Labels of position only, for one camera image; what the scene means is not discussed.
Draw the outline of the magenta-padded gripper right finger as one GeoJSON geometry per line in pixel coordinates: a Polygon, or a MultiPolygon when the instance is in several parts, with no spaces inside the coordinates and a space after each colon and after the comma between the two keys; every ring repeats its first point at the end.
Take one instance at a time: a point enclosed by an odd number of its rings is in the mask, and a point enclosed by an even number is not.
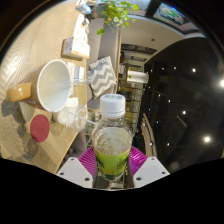
{"type": "Polygon", "coordinates": [[[169,175],[155,156],[147,157],[135,147],[130,150],[127,171],[126,188],[140,188],[169,175]]]}

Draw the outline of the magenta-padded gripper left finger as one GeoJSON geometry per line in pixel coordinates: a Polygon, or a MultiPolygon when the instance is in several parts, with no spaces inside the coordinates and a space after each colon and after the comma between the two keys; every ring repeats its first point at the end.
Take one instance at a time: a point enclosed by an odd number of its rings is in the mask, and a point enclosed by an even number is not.
{"type": "Polygon", "coordinates": [[[97,164],[93,147],[79,157],[70,157],[56,173],[57,176],[84,188],[93,187],[96,174],[97,164]]]}

